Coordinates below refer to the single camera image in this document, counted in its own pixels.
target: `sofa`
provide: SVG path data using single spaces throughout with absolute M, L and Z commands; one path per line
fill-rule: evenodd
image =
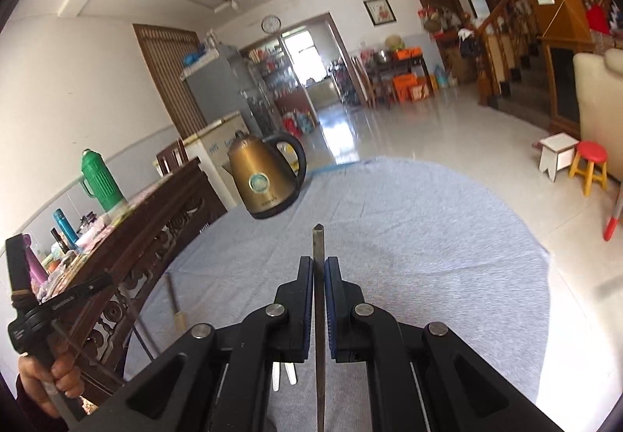
M 608 173 L 623 181 L 623 50 L 579 53 L 573 66 L 582 139 L 605 147 Z

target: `human hand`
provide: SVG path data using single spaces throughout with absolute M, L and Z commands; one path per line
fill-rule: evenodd
M 52 418 L 58 418 L 58 411 L 50 401 L 42 381 L 54 383 L 58 391 L 63 391 L 69 398 L 78 398 L 84 391 L 80 369 L 74 366 L 74 358 L 67 349 L 64 342 L 54 349 L 56 361 L 51 371 L 44 369 L 33 356 L 20 356 L 18 360 L 19 376 L 26 394 Z

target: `red stool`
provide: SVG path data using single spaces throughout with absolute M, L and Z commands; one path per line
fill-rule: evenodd
M 578 168 L 580 158 L 584 158 L 587 161 L 586 170 Z M 606 188 L 608 180 L 607 160 L 608 153 L 596 142 L 582 140 L 575 147 L 575 158 L 573 158 L 573 163 L 571 163 L 569 177 L 574 177 L 575 174 L 584 176 L 584 196 L 590 195 L 593 181 L 600 182 L 602 189 Z M 595 164 L 601 165 L 601 175 L 593 175 Z

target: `tiled floor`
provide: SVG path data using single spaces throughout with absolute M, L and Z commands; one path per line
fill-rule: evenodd
M 416 104 L 320 113 L 304 138 L 309 169 L 375 156 L 436 161 L 489 187 L 550 251 L 551 315 L 537 404 L 566 432 L 594 432 L 621 394 L 623 226 L 602 231 L 619 186 L 538 171 L 532 144 L 547 133 L 478 106 L 471 86 Z

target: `gray refrigerator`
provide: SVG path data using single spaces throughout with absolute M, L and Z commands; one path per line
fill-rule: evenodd
M 185 80 L 206 122 L 238 111 L 251 133 L 261 137 L 278 131 L 278 111 L 255 66 L 235 47 L 221 44 L 217 50 L 219 57 Z

